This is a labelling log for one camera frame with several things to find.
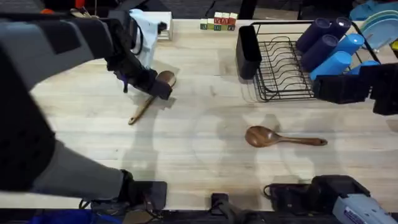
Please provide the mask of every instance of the blue cloth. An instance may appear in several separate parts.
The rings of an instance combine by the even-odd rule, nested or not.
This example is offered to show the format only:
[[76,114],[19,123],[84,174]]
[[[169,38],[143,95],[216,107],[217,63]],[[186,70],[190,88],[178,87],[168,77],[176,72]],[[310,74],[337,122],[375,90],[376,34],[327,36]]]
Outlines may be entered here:
[[45,212],[33,217],[28,224],[94,224],[98,219],[108,223],[122,224],[109,215],[97,215],[91,210],[61,210],[54,212]]
[[369,16],[386,10],[398,11],[398,2],[378,3],[369,0],[366,3],[356,6],[349,14],[349,18],[353,21],[364,21]]

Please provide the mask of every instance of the wooden table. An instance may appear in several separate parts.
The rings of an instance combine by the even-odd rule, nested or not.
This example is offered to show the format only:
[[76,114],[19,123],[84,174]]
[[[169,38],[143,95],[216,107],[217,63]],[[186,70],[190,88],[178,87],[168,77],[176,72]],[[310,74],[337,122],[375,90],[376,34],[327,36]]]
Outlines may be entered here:
[[[372,101],[340,106],[316,100],[257,102],[253,85],[237,78],[237,33],[200,30],[198,21],[174,20],[174,39],[159,42],[154,65],[175,72],[172,98],[156,99],[134,126],[127,121],[147,96],[133,88],[124,94],[104,60],[49,78],[32,93],[70,148],[127,169],[136,180],[166,181],[168,209],[204,209],[211,193],[227,192],[235,205],[269,210],[262,196],[266,184],[347,174],[386,210],[398,211],[398,117],[372,113]],[[379,57],[393,62],[393,55],[387,50]],[[286,136],[325,138],[329,144],[255,149],[244,140],[252,125]],[[77,208],[78,202],[0,195],[1,207]]]

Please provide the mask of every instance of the plate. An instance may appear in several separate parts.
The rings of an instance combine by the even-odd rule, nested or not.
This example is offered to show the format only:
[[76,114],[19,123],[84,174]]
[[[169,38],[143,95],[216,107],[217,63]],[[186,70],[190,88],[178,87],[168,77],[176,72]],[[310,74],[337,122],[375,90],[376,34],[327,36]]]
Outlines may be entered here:
[[381,12],[378,12],[378,13],[376,13],[376,14],[373,14],[372,16],[369,16],[369,17],[363,22],[363,24],[362,24],[362,26],[361,26],[361,30],[362,30],[363,27],[366,26],[367,24],[373,23],[373,21],[374,21],[375,19],[377,19],[378,17],[387,16],[387,15],[396,15],[396,16],[398,16],[398,11],[395,11],[395,10],[386,10],[386,11],[381,11]]
[[385,19],[370,25],[362,33],[372,49],[379,49],[398,38],[398,19]]
[[375,23],[377,23],[379,21],[386,20],[386,19],[398,19],[398,14],[397,15],[389,14],[389,15],[379,16],[379,17],[373,19],[373,21],[367,23],[365,26],[362,26],[361,31],[364,31],[367,28],[369,28],[371,25],[373,25],[373,24],[375,24]]

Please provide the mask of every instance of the white box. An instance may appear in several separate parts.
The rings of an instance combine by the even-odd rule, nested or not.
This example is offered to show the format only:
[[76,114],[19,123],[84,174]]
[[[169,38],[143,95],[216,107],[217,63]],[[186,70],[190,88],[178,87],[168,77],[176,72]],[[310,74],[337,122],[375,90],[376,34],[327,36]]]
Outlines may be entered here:
[[172,12],[144,12],[145,16],[156,19],[167,24],[167,29],[163,30],[159,36],[159,40],[173,39],[173,15]]

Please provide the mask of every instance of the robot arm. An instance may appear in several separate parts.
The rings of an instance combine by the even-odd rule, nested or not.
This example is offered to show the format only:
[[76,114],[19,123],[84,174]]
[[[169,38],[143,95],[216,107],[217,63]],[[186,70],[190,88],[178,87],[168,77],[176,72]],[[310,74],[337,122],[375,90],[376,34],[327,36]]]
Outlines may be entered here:
[[28,90],[42,80],[89,60],[105,58],[118,79],[161,99],[171,87],[156,80],[157,72],[144,68],[130,51],[131,22],[123,12],[117,19],[77,19],[65,15],[0,14],[11,21],[0,25],[0,45]]
[[128,171],[103,166],[67,148],[56,140],[29,95],[35,84],[54,74],[105,58],[108,70],[125,86],[167,99],[171,87],[158,82],[156,71],[145,69],[131,53],[131,36],[120,20],[40,14],[0,17],[6,18],[0,22],[0,190],[133,207],[143,203],[145,192],[161,185],[156,197],[164,200],[153,207],[163,208],[164,182],[142,185]]

